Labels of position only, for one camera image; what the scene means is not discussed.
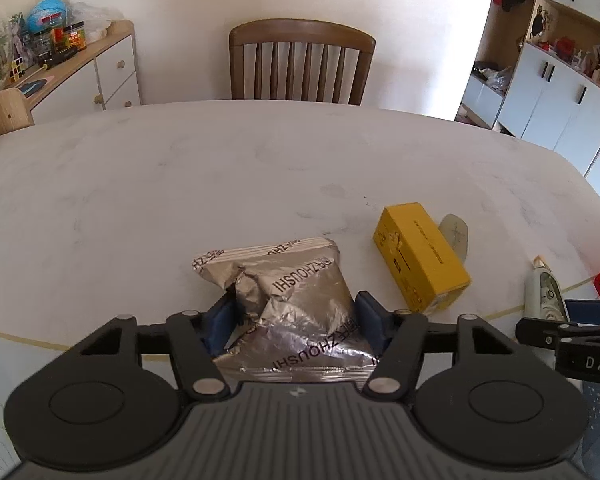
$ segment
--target yellow cardboard box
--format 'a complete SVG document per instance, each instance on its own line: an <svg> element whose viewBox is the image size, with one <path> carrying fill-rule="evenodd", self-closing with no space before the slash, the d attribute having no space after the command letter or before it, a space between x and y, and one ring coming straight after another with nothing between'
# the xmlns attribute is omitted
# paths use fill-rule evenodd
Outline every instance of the yellow cardboard box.
<svg viewBox="0 0 600 480"><path fill-rule="evenodd" d="M374 241L414 312L448 307L471 283L462 262L417 202L385 207Z"/></svg>

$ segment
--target white marble table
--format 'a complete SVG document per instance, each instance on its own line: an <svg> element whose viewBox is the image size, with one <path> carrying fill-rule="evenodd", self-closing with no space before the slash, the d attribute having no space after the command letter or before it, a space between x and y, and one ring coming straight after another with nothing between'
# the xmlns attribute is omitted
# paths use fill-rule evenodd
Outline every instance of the white marble table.
<svg viewBox="0 0 600 480"><path fill-rule="evenodd" d="M190 266L211 249L325 235L353 294L404 307L372 241L382 208L403 202L469 226L473 284L435 320L473 312L512 335L538 254L563 288L580 286L571 295L594 295L600 198L560 155L473 126L343 105L199 102L0 137L0 405L118 313L154 323L211 306L221 291ZM0 472L14 457L1 425L0 412Z"/></svg>

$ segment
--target brown chair backrest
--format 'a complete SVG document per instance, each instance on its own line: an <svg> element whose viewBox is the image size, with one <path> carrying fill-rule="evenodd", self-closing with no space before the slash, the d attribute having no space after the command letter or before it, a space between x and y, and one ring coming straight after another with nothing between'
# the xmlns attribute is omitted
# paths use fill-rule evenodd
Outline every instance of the brown chair backrest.
<svg viewBox="0 0 600 480"><path fill-rule="evenodd" d="M337 23L318 22L316 20L272 19L258 20L235 27L229 33L229 61L231 69L231 97L244 99L244 46L256 44L256 61L254 74L253 95L262 99L262 44L273 43L271 51L271 77L269 98L278 98L278 43L289 43L289 56L286 63L285 99L293 99L294 70L296 43L305 43L304 71L302 72L302 101L309 99L309 84L311 79L311 50L312 44L322 45L320 73L316 100L324 101L324 87L327 78L327 63L329 45L339 46L338 68L333 85L331 102L340 101L342 89L342 73L344 72L344 57L346 49L358 51L358 63L353 76L350 105L359 105L365 91L366 77L371 67L371 59L376 48L376 40L366 32L356 28L346 27Z"/></svg>
<svg viewBox="0 0 600 480"><path fill-rule="evenodd" d="M24 94L17 88L0 90L0 136L27 126L33 126L33 117Z"/></svg>

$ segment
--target silver screw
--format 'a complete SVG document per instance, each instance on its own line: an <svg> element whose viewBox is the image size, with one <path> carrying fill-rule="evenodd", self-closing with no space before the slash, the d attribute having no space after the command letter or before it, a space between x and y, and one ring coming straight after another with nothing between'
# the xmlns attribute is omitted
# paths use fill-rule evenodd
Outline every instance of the silver screw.
<svg viewBox="0 0 600 480"><path fill-rule="evenodd" d="M193 383L193 390L201 395L215 395L224 390L224 383L212 377L198 379Z"/></svg>
<svg viewBox="0 0 600 480"><path fill-rule="evenodd" d="M376 394L392 394L400 389L400 383L391 377L376 377L369 382L369 389Z"/></svg>

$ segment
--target silver foil bag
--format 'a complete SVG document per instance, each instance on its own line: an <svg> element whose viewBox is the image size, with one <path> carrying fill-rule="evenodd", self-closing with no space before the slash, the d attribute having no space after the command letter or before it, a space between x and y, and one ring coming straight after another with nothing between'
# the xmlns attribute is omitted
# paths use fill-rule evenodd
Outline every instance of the silver foil bag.
<svg viewBox="0 0 600 480"><path fill-rule="evenodd" d="M225 290L235 285L244 322L215 360L233 382L353 380L376 366L360 335L353 302L326 238L209 251L196 272Z"/></svg>

